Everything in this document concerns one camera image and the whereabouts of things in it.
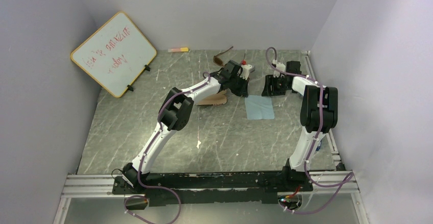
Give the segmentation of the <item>light blue cloth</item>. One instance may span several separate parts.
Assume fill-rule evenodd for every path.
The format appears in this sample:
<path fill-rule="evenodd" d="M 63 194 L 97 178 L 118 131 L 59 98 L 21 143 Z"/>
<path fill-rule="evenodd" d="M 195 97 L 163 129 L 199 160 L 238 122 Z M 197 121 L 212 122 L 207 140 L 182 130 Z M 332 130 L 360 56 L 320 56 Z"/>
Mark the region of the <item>light blue cloth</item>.
<path fill-rule="evenodd" d="M 267 96 L 249 95 L 245 98 L 248 120 L 274 119 L 272 100 Z"/>

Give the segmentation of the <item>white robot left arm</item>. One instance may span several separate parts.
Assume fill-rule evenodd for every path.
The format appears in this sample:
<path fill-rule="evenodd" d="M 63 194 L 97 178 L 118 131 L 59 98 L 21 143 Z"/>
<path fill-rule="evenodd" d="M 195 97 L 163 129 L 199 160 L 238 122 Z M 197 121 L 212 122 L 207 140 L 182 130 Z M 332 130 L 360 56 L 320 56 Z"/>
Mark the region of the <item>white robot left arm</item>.
<path fill-rule="evenodd" d="M 159 109 L 157 124 L 140 153 L 122 169 L 126 187 L 133 193 L 145 189 L 146 177 L 168 140 L 188 123 L 194 105 L 229 89 L 239 97 L 248 96 L 249 76 L 255 67 L 230 60 L 218 71 L 203 73 L 203 80 L 191 87 L 172 88 Z"/>

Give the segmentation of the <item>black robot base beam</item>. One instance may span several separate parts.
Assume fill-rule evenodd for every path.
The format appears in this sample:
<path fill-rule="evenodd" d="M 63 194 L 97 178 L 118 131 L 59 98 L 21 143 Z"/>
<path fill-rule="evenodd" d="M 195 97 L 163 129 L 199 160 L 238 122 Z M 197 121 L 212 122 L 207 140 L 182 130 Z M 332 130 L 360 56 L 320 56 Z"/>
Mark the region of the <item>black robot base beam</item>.
<path fill-rule="evenodd" d="M 144 186 L 134 180 L 132 187 L 121 176 L 114 179 L 114 195 L 142 194 L 150 206 L 260 202 L 272 204 L 283 196 L 311 192 L 312 183 L 303 172 L 284 167 L 280 171 L 240 171 L 212 173 L 151 173 Z"/>

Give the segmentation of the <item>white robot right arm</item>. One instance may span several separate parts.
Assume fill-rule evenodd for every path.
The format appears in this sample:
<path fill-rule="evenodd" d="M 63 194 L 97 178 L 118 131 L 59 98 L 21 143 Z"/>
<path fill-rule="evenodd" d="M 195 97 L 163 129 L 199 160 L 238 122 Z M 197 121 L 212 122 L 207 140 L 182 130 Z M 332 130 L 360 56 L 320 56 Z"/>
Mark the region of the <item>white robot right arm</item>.
<path fill-rule="evenodd" d="M 262 96 L 281 96 L 288 90 L 302 95 L 301 135 L 287 161 L 288 172 L 280 178 L 281 186 L 292 191 L 299 186 L 301 178 L 306 178 L 310 160 L 322 138 L 337 124 L 338 90 L 335 87 L 321 86 L 309 75 L 302 75 L 299 61 L 283 64 L 273 60 L 271 67 L 274 73 L 265 76 Z"/>

